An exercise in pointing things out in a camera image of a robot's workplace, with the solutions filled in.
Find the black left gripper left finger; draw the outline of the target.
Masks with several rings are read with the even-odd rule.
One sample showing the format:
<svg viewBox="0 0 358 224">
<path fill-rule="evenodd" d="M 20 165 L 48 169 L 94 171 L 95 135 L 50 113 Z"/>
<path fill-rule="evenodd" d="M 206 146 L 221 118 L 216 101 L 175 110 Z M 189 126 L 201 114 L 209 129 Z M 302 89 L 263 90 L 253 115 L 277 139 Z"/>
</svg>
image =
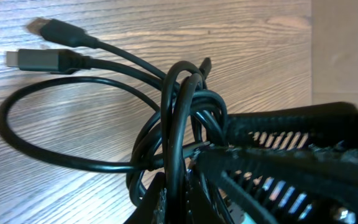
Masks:
<svg viewBox="0 0 358 224">
<path fill-rule="evenodd" d="M 358 223 L 357 149 L 205 147 L 196 164 L 256 223 Z"/>
</svg>

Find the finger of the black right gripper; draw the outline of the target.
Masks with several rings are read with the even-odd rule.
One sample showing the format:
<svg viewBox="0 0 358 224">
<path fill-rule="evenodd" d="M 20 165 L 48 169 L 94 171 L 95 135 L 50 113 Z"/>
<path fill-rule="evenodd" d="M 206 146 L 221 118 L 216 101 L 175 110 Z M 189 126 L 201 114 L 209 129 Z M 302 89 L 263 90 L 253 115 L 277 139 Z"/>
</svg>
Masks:
<svg viewBox="0 0 358 224">
<path fill-rule="evenodd" d="M 182 211 L 168 211 L 165 174 L 159 172 L 149 185 L 145 197 L 125 224 L 152 223 L 193 223 L 222 224 L 223 220 L 215 212 L 204 193 L 197 176 L 187 173 L 185 180 L 185 198 Z"/>
</svg>

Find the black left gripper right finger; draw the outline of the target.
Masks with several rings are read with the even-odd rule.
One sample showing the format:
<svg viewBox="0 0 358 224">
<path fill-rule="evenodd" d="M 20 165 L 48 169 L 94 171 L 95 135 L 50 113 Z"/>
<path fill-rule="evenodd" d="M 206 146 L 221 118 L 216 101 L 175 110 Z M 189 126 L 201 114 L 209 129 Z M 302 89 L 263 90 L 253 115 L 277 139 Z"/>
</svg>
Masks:
<svg viewBox="0 0 358 224">
<path fill-rule="evenodd" d="M 319 147 L 343 141 L 346 147 L 358 148 L 358 109 L 352 103 L 334 102 L 228 116 L 226 139 L 229 144 L 250 144 L 251 132 L 307 133 L 308 142 Z"/>
</svg>

